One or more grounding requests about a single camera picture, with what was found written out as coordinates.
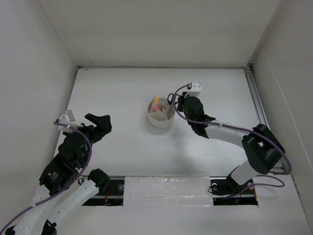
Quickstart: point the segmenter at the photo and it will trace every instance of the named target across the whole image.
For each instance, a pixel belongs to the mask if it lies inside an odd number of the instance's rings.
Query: purple cable
[[[281,185],[270,185],[270,184],[263,184],[263,183],[251,184],[251,185],[245,187],[243,190],[241,190],[240,192],[238,192],[238,193],[236,193],[236,194],[234,194],[234,195],[230,195],[230,196],[227,196],[227,197],[221,197],[220,199],[223,199],[223,200],[224,200],[224,199],[233,198],[233,197],[235,197],[235,196],[237,196],[237,195],[239,195],[239,194],[242,194],[244,191],[248,190],[248,189],[251,188],[252,186],[269,186],[269,187],[276,187],[276,188],[282,188],[282,187],[285,186],[285,183],[284,183],[282,180],[280,180],[280,179],[278,179],[278,178],[276,178],[276,177],[274,177],[274,176],[271,176],[271,175],[257,175],[256,177],[268,177],[268,178],[272,178],[272,179],[278,180],[278,181],[279,181],[280,183],[282,183],[282,184],[281,184]]]
[[[177,91],[175,91],[174,93],[174,96],[176,96],[176,94],[183,88],[185,87],[190,87],[190,84],[187,84],[187,85],[184,85],[182,87],[179,87],[177,89]],[[196,123],[196,124],[203,124],[203,125],[216,125],[216,126],[220,126],[221,123],[218,123],[218,122],[203,122],[203,121],[193,121],[193,120],[190,120],[186,117],[184,117],[178,110],[177,110],[177,107],[176,105],[174,105],[174,109],[176,111],[176,113],[183,119],[185,119],[186,121],[188,122],[192,122],[192,123]],[[286,154],[273,142],[271,141],[269,138],[255,132],[255,131],[252,131],[252,130],[249,130],[249,129],[246,129],[246,128],[242,128],[242,127],[237,127],[237,126],[232,126],[232,125],[227,125],[227,124],[223,124],[223,127],[226,127],[226,128],[229,128],[229,129],[233,129],[233,130],[239,130],[239,131],[245,131],[245,132],[250,132],[262,139],[264,139],[266,142],[268,142],[270,145],[272,145],[282,156],[283,158],[285,159],[287,165],[288,165],[288,170],[285,172],[285,173],[278,173],[278,172],[273,172],[273,171],[270,171],[270,173],[272,174],[275,174],[275,175],[288,175],[290,172],[291,172],[291,163],[288,159],[288,157],[286,156]]]
[[[62,124],[62,123],[58,123],[58,122],[54,122],[53,123],[54,125],[57,125],[57,126],[64,126],[64,127],[67,127],[66,124]],[[83,172],[86,170],[89,162],[90,162],[90,159],[91,159],[91,153],[92,153],[92,145],[89,141],[89,139],[87,138],[87,136],[85,136],[81,131],[77,130],[75,127],[72,127],[70,126],[69,127],[71,130],[81,134],[85,140],[86,140],[86,143],[88,145],[88,148],[89,148],[89,155],[88,155],[88,159],[86,161],[86,164],[84,165],[83,169],[79,172],[79,174],[75,177],[75,179],[73,179],[68,186],[64,187],[61,191],[57,192],[56,194],[52,195],[51,197],[48,197],[40,202],[37,202],[35,205],[36,206],[39,206],[47,201],[50,201],[51,199],[55,198],[56,196],[60,195],[62,192],[64,192],[65,190],[67,190],[72,184],[74,184],[76,182],[76,180],[78,180],[78,178],[83,174]],[[13,219],[11,219],[0,231],[0,235],[9,227],[10,224],[12,224],[17,218],[19,218],[21,215],[25,214],[26,212],[28,212],[29,210],[31,210],[33,207],[30,206],[28,208],[26,208],[25,210],[23,210],[22,212],[18,213]]]

